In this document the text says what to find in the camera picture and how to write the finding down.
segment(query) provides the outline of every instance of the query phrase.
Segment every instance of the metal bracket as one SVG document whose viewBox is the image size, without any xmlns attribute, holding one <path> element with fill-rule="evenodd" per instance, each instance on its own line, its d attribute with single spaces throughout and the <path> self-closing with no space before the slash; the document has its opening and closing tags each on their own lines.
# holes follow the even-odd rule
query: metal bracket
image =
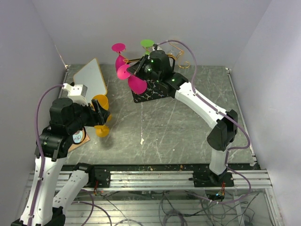
<svg viewBox="0 0 301 226">
<path fill-rule="evenodd" d="M 98 181 L 100 187 L 108 188 L 110 187 L 111 174 L 104 168 L 95 169 L 95 178 Z"/>
<path fill-rule="evenodd" d="M 193 180 L 194 187 L 220 187 L 222 182 L 225 183 L 226 187 L 233 187 L 234 181 L 231 173 L 225 173 L 219 181 L 212 181 L 210 178 L 208 178 L 207 174 L 204 174 L 202 172 L 193 172 L 193 178 L 190 178 L 190 180 Z"/>
</svg>

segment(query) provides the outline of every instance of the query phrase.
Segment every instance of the table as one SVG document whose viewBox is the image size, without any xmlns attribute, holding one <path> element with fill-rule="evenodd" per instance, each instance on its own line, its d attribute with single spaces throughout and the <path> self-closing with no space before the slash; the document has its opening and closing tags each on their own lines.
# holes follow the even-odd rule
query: table
<svg viewBox="0 0 301 226">
<path fill-rule="evenodd" d="M 71 65 L 66 82 L 84 65 Z M 116 76 L 114 65 L 100 65 L 107 85 L 109 111 L 112 120 L 107 122 L 107 137 L 96 136 L 94 128 L 87 128 L 91 140 L 68 155 L 66 164 L 187 164 L 209 163 L 211 147 L 206 141 L 211 129 L 205 121 L 185 104 L 171 97 L 144 103 L 134 103 L 126 81 Z M 176 69 L 191 80 L 194 67 Z M 222 66 L 198 66 L 196 88 L 226 110 L 238 112 L 238 104 L 227 70 Z M 245 145 L 241 131 L 233 146 Z M 252 163 L 249 149 L 231 151 L 229 162 Z"/>
</svg>

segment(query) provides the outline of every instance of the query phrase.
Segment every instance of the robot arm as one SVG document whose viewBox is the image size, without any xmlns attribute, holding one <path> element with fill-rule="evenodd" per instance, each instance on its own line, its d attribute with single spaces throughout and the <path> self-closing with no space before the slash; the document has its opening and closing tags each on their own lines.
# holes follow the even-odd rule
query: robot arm
<svg viewBox="0 0 301 226">
<path fill-rule="evenodd" d="M 93 166 L 79 163 L 64 188 L 54 197 L 56 183 L 63 164 L 67 159 L 72 135 L 84 126 L 104 125 L 110 112 L 103 109 L 97 100 L 92 100 L 93 107 L 84 97 L 87 88 L 83 85 L 74 87 L 64 84 L 68 98 L 56 99 L 50 108 L 50 122 L 42 134 L 40 141 L 45 155 L 45 166 L 42 182 L 34 200 L 38 186 L 41 157 L 36 149 L 36 167 L 32 189 L 25 210 L 19 220 L 12 226 L 27 226 L 31 219 L 32 226 L 63 226 L 64 213 L 80 190 L 95 181 Z M 30 216 L 31 204 L 35 202 L 33 215 Z"/>
<path fill-rule="evenodd" d="M 237 126 L 218 114 L 205 102 L 195 96 L 191 83 L 180 73 L 173 72 L 169 63 L 168 55 L 163 50 L 154 50 L 150 55 L 143 56 L 136 64 L 130 66 L 127 71 L 142 80 L 153 80 L 165 95 L 169 95 L 190 107 L 212 129 L 207 137 L 212 147 L 211 162 L 209 169 L 215 180 L 219 180 L 226 173 L 227 148 L 234 141 L 237 134 Z M 213 105 L 219 112 L 222 112 L 238 120 L 238 114 L 234 110 L 226 111 L 219 107 L 199 91 L 196 90 L 204 100 Z"/>
</svg>

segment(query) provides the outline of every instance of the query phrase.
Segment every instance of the metal frame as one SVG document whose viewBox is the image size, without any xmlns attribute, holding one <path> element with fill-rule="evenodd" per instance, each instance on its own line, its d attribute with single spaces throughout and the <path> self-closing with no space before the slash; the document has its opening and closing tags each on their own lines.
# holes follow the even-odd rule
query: metal frame
<svg viewBox="0 0 301 226">
<path fill-rule="evenodd" d="M 266 170 L 241 170 L 238 171 L 248 178 L 252 189 L 264 192 L 270 218 L 274 226 L 284 226 L 280 210 L 275 199 L 272 183 Z M 67 183 L 72 171 L 61 171 L 56 191 L 60 191 Z M 189 178 L 193 171 L 111 171 L 111 183 L 108 188 L 98 188 L 98 191 L 185 191 L 185 190 L 220 190 L 220 187 L 194 187 Z M 34 172 L 29 176 L 25 187 L 22 205 L 28 197 L 33 182 Z M 247 182 L 239 175 L 233 174 L 234 187 L 227 187 L 228 191 L 241 191 L 248 189 Z"/>
</svg>

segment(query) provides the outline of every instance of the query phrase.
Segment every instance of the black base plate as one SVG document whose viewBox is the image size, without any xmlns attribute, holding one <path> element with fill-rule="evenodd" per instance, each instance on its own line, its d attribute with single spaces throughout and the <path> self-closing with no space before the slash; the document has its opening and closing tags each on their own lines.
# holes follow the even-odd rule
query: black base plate
<svg viewBox="0 0 301 226">
<path fill-rule="evenodd" d="M 169 97 L 168 95 L 165 95 L 162 91 L 160 91 L 156 83 L 152 80 L 147 80 L 147 89 L 144 93 L 139 95 L 132 91 L 132 95 L 135 103 Z"/>
</svg>

